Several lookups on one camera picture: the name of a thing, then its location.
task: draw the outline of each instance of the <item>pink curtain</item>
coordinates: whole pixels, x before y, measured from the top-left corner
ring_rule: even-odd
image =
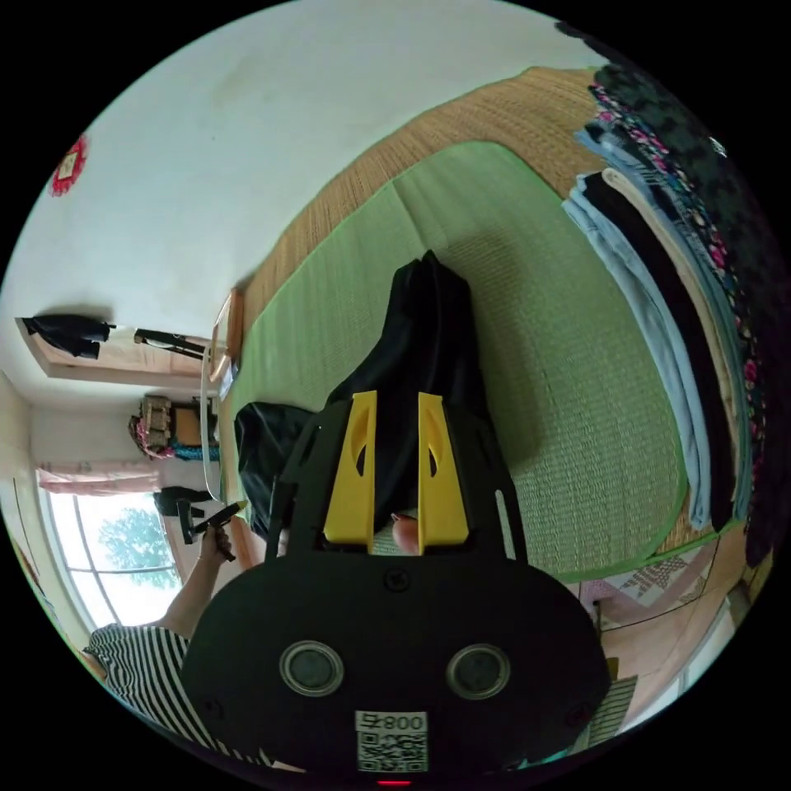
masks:
[[[149,461],[76,461],[39,464],[39,486],[51,494],[144,494],[161,489],[159,471]]]

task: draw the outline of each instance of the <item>black jacket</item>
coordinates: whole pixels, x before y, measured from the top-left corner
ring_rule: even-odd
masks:
[[[50,346],[73,357],[99,358],[99,343],[110,337],[110,325],[68,313],[22,319],[30,335],[41,336]]]

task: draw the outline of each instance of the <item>tree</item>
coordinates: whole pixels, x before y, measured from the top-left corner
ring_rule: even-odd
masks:
[[[105,547],[118,570],[139,571],[173,563],[159,516],[141,508],[124,508],[117,519],[102,522],[99,543]],[[160,588],[176,585],[170,571],[130,576],[137,585],[151,584]]]

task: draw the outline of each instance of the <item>qr code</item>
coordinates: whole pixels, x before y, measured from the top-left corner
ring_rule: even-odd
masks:
[[[425,712],[358,711],[356,725],[360,771],[428,771]]]

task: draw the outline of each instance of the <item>green tatami mat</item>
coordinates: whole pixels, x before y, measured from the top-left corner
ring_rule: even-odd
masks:
[[[427,249],[472,290],[531,562],[570,582],[632,568],[685,492],[670,404],[625,299],[558,196],[495,143],[422,160],[305,259],[248,334],[232,414],[256,400],[319,410],[376,343],[393,273]]]

